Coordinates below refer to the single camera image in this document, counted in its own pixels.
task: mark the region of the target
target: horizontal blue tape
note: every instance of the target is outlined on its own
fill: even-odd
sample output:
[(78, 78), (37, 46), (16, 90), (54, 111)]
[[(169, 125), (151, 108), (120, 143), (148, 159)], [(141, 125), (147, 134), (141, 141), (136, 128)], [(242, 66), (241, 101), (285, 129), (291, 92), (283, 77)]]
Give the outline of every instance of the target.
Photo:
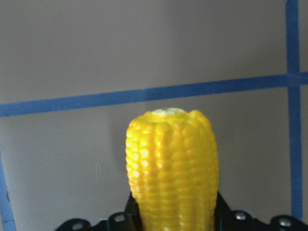
[(4, 231), (15, 231), (15, 223), (11, 203), (7, 195), (7, 187), (0, 156), (0, 213)]
[(308, 84), (308, 72), (0, 104), (0, 117)]

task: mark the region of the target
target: gray wall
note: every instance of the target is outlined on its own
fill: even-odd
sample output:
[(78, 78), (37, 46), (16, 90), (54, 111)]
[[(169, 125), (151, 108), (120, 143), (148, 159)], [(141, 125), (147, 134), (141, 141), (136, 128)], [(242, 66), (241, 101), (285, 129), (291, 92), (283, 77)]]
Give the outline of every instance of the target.
[[(0, 2), (0, 103), (286, 73), (284, 0)], [(300, 1), (308, 71), (308, 2)], [(302, 87), (304, 211), (307, 87)], [(18, 231), (95, 224), (123, 209), (128, 123), (161, 107), (212, 121), (220, 191), (263, 222), (290, 214), (287, 90), (258, 90), (0, 118)]]

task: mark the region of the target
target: metal screw head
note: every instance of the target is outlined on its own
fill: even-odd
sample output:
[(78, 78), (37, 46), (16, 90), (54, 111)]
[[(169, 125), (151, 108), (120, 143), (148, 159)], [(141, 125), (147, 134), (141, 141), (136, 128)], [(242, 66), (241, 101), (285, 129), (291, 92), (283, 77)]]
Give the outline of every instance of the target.
[(243, 212), (236, 212), (235, 213), (235, 218), (238, 220), (245, 220), (246, 219), (246, 214)]
[(72, 226), (72, 231), (78, 231), (81, 230), (82, 228), (83, 228), (83, 223), (79, 222)]
[(125, 216), (123, 214), (117, 215), (115, 217), (116, 222), (121, 222), (121, 221), (124, 221), (124, 220), (125, 220)]
[(280, 218), (279, 224), (284, 227), (290, 227), (292, 225), (291, 221), (288, 218)]

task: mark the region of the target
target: corn cob tip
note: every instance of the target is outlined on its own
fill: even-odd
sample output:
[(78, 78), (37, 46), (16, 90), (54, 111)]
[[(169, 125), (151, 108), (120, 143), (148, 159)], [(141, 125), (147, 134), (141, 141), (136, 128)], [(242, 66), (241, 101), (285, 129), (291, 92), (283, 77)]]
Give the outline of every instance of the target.
[(156, 109), (151, 112), (152, 114), (161, 115), (161, 116), (174, 115), (175, 113), (185, 113), (183, 109), (176, 108), (176, 107)]

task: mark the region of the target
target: black holder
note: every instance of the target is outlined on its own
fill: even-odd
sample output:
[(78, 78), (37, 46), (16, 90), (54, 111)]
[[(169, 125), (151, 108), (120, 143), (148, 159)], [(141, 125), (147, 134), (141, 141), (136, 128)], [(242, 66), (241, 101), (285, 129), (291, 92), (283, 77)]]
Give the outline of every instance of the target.
[[(292, 216), (276, 216), (270, 224), (265, 224), (257, 218), (241, 210), (232, 211), (220, 193), (217, 196), (215, 209), (216, 231), (308, 231), (308, 226)], [(101, 220), (91, 226), (87, 220), (71, 219), (64, 222), (55, 231), (142, 231), (139, 208), (129, 195), (123, 212), (114, 213), (108, 219)]]

